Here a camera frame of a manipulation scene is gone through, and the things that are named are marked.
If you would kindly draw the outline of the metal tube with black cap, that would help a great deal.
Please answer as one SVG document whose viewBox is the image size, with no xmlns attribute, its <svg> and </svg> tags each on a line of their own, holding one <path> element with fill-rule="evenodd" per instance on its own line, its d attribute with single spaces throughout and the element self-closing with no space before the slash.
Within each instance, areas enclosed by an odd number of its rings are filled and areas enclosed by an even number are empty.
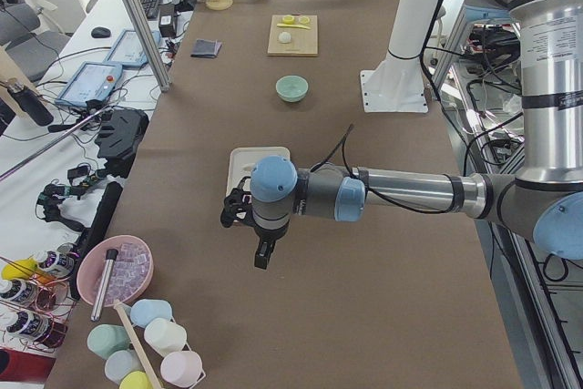
<svg viewBox="0 0 583 389">
<path fill-rule="evenodd" d="M 110 278 L 112 275 L 112 271 L 114 269 L 115 262 L 118 257 L 118 250 L 117 249 L 108 249 L 106 252 L 106 258 L 104 263 L 104 268 L 101 275 L 101 280 L 97 287 L 96 298 L 93 303 L 92 311 L 90 314 L 90 321 L 91 322 L 98 322 L 101 313 L 103 311 L 103 307 L 106 300 L 107 295 L 107 288 L 110 283 Z"/>
</svg>

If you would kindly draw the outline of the mint green cup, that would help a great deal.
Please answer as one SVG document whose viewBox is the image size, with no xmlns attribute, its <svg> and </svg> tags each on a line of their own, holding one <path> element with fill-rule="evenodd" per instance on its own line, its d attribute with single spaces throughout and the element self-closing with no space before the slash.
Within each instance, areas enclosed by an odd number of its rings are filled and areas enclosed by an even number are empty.
<svg viewBox="0 0 583 389">
<path fill-rule="evenodd" d="M 87 337 L 87 348 L 104 360 L 117 351 L 126 350 L 129 345 L 126 330 L 120 325 L 100 324 Z"/>
</svg>

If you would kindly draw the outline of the pink cup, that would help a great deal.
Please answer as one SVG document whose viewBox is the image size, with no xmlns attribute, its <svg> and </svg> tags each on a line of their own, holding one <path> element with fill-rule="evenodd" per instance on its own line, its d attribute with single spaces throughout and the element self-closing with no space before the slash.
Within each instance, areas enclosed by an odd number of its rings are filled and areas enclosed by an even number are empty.
<svg viewBox="0 0 583 389">
<path fill-rule="evenodd" d="M 193 351 L 170 353 L 163 359 L 160 373 L 167 383 L 187 388 L 194 385 L 202 375 L 202 361 Z"/>
</svg>

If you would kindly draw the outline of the aluminium frame post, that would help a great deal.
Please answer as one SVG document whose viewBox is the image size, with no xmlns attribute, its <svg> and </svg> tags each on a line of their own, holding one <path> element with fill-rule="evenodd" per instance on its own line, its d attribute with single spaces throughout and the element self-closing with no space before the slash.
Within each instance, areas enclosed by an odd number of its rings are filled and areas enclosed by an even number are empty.
<svg viewBox="0 0 583 389">
<path fill-rule="evenodd" d="M 134 26 L 142 48 L 144 49 L 147 61 L 151 67 L 154 77 L 157 80 L 161 92 L 168 92 L 170 89 L 170 77 L 165 64 L 162 62 L 158 45 L 154 41 L 148 20 L 139 0 L 122 0 L 126 8 L 128 17 Z"/>
</svg>

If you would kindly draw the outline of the white plastic tray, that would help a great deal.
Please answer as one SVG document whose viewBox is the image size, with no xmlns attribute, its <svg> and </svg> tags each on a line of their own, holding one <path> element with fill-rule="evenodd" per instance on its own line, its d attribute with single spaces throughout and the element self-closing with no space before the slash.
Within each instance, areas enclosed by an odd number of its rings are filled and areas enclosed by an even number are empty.
<svg viewBox="0 0 583 389">
<path fill-rule="evenodd" d="M 282 146 L 276 147 L 239 147 L 230 153 L 226 195 L 236 188 L 244 177 L 249 177 L 255 163 L 269 156 L 278 155 L 291 158 L 291 152 Z"/>
</svg>

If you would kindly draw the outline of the black computer mouse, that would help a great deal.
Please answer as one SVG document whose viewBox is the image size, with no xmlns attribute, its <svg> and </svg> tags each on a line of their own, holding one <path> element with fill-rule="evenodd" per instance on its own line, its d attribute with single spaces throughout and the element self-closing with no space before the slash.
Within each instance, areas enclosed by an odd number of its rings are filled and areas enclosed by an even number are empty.
<svg viewBox="0 0 583 389">
<path fill-rule="evenodd" d="M 91 37 L 95 39 L 110 38 L 111 31 L 103 26 L 96 26 L 91 30 Z"/>
</svg>

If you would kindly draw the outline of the yellow plastic knife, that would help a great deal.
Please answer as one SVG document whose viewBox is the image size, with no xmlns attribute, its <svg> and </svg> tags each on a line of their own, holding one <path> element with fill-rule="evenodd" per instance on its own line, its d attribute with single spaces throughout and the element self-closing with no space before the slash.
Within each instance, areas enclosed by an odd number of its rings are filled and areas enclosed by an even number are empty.
<svg viewBox="0 0 583 389">
<path fill-rule="evenodd" d="M 302 30 L 311 30 L 310 26 L 300 25 L 300 24 L 277 23 L 276 26 L 281 27 L 281 28 L 295 28 L 295 29 L 302 29 Z"/>
</svg>

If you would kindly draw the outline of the green ceramic bowl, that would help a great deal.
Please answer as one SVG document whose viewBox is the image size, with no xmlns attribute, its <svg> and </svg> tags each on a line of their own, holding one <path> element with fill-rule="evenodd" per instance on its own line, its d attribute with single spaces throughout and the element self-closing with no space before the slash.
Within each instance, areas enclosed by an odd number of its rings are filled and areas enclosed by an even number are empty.
<svg viewBox="0 0 583 389">
<path fill-rule="evenodd" d="M 309 83 L 303 77 L 288 75 L 279 78 L 275 84 L 275 88 L 281 100 L 288 103 L 295 103 L 305 98 L 309 90 Z"/>
</svg>

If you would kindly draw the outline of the black bottle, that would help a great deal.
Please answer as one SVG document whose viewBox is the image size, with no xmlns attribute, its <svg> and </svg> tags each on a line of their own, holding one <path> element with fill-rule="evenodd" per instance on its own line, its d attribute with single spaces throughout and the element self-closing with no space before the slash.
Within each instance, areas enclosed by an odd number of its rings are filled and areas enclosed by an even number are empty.
<svg viewBox="0 0 583 389">
<path fill-rule="evenodd" d="M 36 92 L 22 83 L 15 82 L 7 85 L 9 95 L 18 106 L 41 127 L 52 124 L 54 117 L 40 101 Z"/>
</svg>

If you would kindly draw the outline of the wooden cutting board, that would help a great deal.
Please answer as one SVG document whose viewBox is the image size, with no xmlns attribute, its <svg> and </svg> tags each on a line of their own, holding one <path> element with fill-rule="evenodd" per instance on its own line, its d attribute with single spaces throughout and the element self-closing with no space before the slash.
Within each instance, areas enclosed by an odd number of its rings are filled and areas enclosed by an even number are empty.
<svg viewBox="0 0 583 389">
<path fill-rule="evenodd" d="M 281 18 L 284 15 L 273 15 L 271 17 L 271 27 L 269 34 L 269 44 L 267 48 L 267 54 L 269 56 L 318 56 L 319 55 L 319 43 L 318 43 L 318 16 L 317 15 L 305 15 L 311 19 L 311 22 L 307 25 L 311 27 L 311 30 L 302 30 L 295 28 L 281 28 L 277 27 L 277 23 L 282 23 Z M 304 15 L 294 15 L 295 23 L 298 23 L 298 18 Z M 292 36 L 292 41 L 289 44 L 282 44 L 278 41 L 278 35 L 281 32 L 289 32 Z"/>
</svg>

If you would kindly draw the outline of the blue teach pendant far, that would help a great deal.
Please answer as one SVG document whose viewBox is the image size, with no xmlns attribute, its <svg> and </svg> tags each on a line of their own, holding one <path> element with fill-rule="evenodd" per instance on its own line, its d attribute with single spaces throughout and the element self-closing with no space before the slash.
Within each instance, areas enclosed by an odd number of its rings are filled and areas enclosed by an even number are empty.
<svg viewBox="0 0 583 389">
<path fill-rule="evenodd" d="M 137 68 L 147 64 L 148 59 L 136 31 L 124 29 L 109 49 L 104 61 L 126 68 Z"/>
</svg>

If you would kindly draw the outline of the pink bowl with ice cubes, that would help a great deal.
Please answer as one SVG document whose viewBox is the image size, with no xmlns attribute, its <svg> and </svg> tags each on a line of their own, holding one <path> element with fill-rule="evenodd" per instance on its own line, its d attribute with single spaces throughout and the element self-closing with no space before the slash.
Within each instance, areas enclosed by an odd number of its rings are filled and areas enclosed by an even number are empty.
<svg viewBox="0 0 583 389">
<path fill-rule="evenodd" d="M 77 290 L 88 304 L 94 303 L 110 249 L 116 249 L 118 256 L 107 287 L 105 307 L 111 307 L 115 299 L 124 303 L 135 301 L 151 282 L 154 264 L 146 242 L 131 235 L 110 237 L 88 253 L 77 273 Z"/>
</svg>

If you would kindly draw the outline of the yellow lemon slice right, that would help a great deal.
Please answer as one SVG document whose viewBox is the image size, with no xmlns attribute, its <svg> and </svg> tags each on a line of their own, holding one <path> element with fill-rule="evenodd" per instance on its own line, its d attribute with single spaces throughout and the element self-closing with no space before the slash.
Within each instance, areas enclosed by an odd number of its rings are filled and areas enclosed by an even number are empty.
<svg viewBox="0 0 583 389">
<path fill-rule="evenodd" d="M 308 16 L 300 16 L 298 18 L 298 23 L 301 25 L 308 25 L 311 22 L 311 19 Z"/>
</svg>

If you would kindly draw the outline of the yellow lemon slice left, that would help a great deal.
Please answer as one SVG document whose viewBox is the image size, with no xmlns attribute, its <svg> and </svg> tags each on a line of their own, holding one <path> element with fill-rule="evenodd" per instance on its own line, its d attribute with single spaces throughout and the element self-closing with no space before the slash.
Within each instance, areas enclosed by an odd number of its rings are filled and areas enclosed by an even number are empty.
<svg viewBox="0 0 583 389">
<path fill-rule="evenodd" d="M 292 24 L 294 24 L 294 23 L 295 23 L 295 16 L 294 16 L 294 15 L 284 15 L 284 16 L 281 18 L 281 21 L 282 21 L 284 24 L 287 24 L 287 25 L 292 25 Z"/>
</svg>

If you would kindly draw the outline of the dark folded cloth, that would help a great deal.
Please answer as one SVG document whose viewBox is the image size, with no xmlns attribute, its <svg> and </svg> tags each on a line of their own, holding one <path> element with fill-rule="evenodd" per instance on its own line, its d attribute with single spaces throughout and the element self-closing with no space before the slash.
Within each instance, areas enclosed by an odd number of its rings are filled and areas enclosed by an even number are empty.
<svg viewBox="0 0 583 389">
<path fill-rule="evenodd" d="M 221 47 L 222 43 L 218 40 L 199 38 L 195 41 L 190 52 L 190 56 L 199 58 L 215 58 L 218 55 Z"/>
</svg>

